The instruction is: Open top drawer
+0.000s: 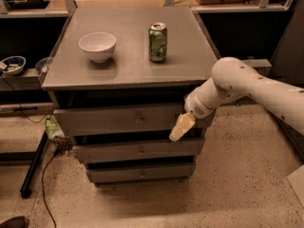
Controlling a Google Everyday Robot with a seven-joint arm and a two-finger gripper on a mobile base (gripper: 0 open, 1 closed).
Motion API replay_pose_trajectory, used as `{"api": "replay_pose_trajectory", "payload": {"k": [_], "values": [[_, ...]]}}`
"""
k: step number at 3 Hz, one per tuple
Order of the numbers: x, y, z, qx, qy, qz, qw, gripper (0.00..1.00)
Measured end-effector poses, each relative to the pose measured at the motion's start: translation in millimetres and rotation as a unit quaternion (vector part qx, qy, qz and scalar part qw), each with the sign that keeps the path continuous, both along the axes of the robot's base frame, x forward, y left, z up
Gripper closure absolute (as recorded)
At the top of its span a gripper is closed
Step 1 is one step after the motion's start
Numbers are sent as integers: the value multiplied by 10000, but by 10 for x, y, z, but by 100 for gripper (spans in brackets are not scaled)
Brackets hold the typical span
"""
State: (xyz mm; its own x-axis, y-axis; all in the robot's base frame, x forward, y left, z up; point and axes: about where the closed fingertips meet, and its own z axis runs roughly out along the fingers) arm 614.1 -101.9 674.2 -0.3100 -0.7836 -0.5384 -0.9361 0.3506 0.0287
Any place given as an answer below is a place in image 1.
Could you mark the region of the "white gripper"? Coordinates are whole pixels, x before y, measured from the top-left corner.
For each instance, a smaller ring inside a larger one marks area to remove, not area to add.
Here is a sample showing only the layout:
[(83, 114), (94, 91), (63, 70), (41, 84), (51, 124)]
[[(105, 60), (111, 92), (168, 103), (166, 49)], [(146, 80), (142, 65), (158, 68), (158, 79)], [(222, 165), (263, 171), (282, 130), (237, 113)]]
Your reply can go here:
[(204, 119), (214, 112), (213, 109), (206, 107), (200, 101), (196, 90), (185, 97), (184, 109), (187, 113), (179, 115), (177, 122), (169, 135), (169, 139), (172, 142), (177, 142), (186, 134), (195, 125), (196, 119)]

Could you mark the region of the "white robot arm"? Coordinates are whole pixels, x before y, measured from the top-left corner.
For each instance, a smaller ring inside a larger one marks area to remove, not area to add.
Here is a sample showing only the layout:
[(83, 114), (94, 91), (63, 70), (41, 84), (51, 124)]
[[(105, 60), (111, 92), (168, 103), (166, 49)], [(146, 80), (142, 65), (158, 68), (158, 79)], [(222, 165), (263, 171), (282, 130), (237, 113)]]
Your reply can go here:
[(211, 77), (185, 97), (185, 113), (179, 115), (169, 139), (178, 141), (198, 119), (242, 97), (251, 98), (304, 134), (303, 88), (269, 79), (237, 58), (224, 57), (213, 65)]

